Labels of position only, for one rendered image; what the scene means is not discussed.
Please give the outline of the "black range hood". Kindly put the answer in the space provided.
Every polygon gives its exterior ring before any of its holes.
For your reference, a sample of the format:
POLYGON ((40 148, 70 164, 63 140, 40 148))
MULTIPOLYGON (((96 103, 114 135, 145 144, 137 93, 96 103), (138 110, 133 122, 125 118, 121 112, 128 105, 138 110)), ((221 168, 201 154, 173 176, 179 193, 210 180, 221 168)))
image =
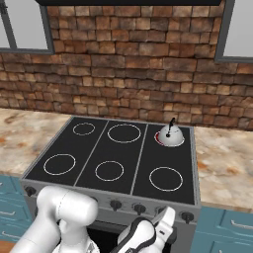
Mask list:
POLYGON ((218 6, 221 0, 35 0, 42 6, 218 6))

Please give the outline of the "grey framed wall cupboard door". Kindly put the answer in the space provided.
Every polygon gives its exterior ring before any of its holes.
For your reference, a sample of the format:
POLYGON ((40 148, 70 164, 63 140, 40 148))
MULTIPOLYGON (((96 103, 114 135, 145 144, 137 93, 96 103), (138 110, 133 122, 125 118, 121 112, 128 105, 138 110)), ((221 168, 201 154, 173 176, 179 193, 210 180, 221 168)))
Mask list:
POLYGON ((225 0, 214 60, 253 63, 253 0, 225 0))
POLYGON ((0 0, 0 52, 54 54, 47 8, 36 0, 0 0))

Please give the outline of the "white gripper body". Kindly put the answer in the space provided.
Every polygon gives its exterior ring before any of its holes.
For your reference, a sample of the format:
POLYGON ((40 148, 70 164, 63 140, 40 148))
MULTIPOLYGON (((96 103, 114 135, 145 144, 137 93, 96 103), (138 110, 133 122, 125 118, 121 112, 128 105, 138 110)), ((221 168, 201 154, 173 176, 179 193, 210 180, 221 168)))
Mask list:
POLYGON ((167 207, 164 208, 153 220, 158 232, 169 233, 172 231, 172 226, 175 221, 176 212, 174 209, 167 207))

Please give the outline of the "blue drawer front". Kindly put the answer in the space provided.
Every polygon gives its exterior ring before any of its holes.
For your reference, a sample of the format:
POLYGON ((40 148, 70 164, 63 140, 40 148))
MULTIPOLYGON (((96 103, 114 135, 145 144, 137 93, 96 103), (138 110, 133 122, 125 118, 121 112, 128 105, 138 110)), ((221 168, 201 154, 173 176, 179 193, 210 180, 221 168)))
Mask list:
POLYGON ((0 194, 23 194, 18 177, 0 174, 0 194))
POLYGON ((0 211, 12 212, 12 216, 0 215, 0 221, 6 224, 29 226, 32 223, 30 210, 25 201, 0 198, 0 211))
POLYGON ((19 239, 10 238, 10 237, 1 235, 2 231, 5 231, 8 234, 22 237, 24 233, 27 231, 27 228, 18 226, 18 225, 13 225, 13 224, 0 224, 0 240, 17 242, 19 239))
POLYGON ((253 241, 253 230, 243 229, 231 225, 230 221, 234 220, 236 223, 253 226, 253 213, 244 213, 239 211, 223 211, 218 222, 218 227, 222 229, 227 235, 243 240, 253 241))

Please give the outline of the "black hob with grey body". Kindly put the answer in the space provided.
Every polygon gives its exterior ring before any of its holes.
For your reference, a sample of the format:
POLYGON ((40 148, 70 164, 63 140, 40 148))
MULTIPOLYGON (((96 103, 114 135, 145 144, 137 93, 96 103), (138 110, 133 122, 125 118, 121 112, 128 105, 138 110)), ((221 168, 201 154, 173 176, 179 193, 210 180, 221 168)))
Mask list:
POLYGON ((185 141, 166 147, 156 140, 162 124, 71 117, 21 177, 31 215, 47 185, 64 187, 98 202, 96 220, 128 226, 141 214, 152 219, 157 208, 170 207, 176 217, 170 253, 190 253, 201 210, 194 129, 181 126, 185 141), (28 196, 25 188, 37 191, 28 196), (120 201, 114 211, 110 201, 120 201), (181 214, 191 212, 187 224, 181 214))

